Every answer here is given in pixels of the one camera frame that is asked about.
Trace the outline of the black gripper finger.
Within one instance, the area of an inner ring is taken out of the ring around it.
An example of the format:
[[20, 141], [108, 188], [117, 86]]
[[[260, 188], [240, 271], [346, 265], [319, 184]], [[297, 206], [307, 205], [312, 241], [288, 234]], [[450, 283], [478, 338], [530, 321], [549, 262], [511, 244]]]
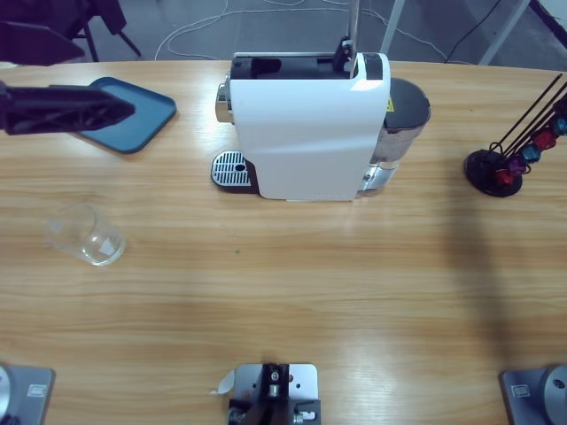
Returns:
[[8, 135], [99, 130], [135, 111], [130, 102], [91, 86], [1, 85], [1, 129]]
[[45, 26], [1, 22], [1, 61], [20, 66], [52, 66], [84, 56], [84, 51]]

